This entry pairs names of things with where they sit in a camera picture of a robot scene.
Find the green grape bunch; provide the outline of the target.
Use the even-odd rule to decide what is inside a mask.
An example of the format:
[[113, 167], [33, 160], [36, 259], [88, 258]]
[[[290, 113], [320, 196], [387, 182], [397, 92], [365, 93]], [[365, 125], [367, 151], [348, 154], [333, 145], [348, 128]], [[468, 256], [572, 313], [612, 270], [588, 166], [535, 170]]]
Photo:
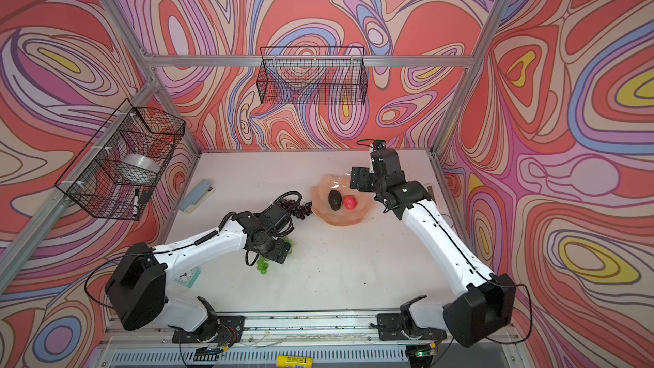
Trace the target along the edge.
[[259, 255], [256, 269], [260, 274], [267, 274], [273, 264], [282, 265], [293, 251], [294, 242], [289, 238], [276, 240], [274, 248], [265, 255]]

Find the dark purple grape bunch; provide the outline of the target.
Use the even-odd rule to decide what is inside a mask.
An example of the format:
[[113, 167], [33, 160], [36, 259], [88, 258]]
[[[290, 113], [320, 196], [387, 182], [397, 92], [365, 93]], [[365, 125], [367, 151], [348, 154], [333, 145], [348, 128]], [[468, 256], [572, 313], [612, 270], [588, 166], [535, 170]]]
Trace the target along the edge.
[[299, 220], [305, 220], [313, 214], [311, 202], [301, 203], [293, 199], [283, 199], [281, 205], [291, 216]]

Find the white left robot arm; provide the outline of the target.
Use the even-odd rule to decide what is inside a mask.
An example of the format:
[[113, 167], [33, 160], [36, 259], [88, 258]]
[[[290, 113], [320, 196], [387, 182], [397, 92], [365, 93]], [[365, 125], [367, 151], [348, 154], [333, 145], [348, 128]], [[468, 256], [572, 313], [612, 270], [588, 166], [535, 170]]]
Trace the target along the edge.
[[168, 286], [186, 272], [240, 250], [282, 264], [291, 249], [284, 237], [293, 230], [291, 214], [279, 203], [258, 213], [229, 212], [217, 227], [185, 240], [155, 247], [132, 245], [105, 293], [126, 331], [157, 324], [207, 342], [221, 327], [216, 310], [202, 296], [177, 296]]

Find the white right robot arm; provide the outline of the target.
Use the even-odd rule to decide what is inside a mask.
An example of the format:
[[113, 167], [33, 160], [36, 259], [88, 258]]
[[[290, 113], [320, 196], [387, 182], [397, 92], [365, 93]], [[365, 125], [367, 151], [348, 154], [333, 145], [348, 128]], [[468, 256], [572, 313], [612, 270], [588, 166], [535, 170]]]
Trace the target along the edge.
[[473, 254], [444, 220], [426, 187], [406, 180], [393, 148], [383, 140], [361, 143], [370, 150], [371, 165], [352, 168], [351, 189], [374, 194], [387, 212], [417, 235], [455, 297], [447, 304], [425, 296], [409, 303], [410, 323], [419, 329], [447, 331], [465, 348], [509, 325], [517, 291], [514, 281], [507, 274], [496, 274]]

